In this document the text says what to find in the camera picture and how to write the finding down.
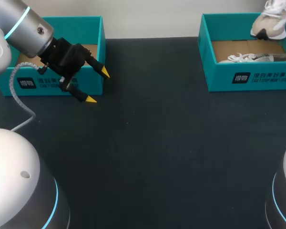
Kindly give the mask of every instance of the teal shoe box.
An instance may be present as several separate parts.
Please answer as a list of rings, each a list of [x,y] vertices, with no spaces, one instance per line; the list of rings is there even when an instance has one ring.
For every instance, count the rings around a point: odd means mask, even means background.
[[[202,15],[198,46],[210,92],[286,89],[286,62],[216,61],[212,42],[255,40],[251,37],[250,30],[259,15],[260,13]],[[286,38],[280,44],[286,52]]]
[[[106,39],[102,17],[45,17],[44,19],[54,28],[54,37],[56,39],[63,37],[71,44],[94,45],[95,58],[102,63],[105,62]],[[4,96],[11,96],[9,88],[10,74],[20,56],[19,51],[15,48],[11,47],[11,51],[11,64],[0,75],[0,90]],[[20,96],[70,95],[70,93],[62,92],[58,87],[60,78],[61,76],[51,69],[48,69],[44,75],[40,75],[30,67],[23,67],[16,74],[14,87],[17,95]],[[73,78],[72,83],[89,95],[102,94],[103,78],[89,65],[82,67]]]

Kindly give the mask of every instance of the robotic arm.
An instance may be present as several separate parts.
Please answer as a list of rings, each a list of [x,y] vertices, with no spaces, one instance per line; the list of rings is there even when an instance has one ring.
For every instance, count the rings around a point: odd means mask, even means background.
[[[54,29],[22,0],[0,0],[0,74],[11,62],[10,45],[29,58],[39,56],[44,74],[51,68],[61,76],[60,89],[70,92],[79,101],[90,101],[88,94],[71,84],[72,78],[87,62],[104,78],[105,66],[80,44],[72,45],[64,38],[55,39]]]

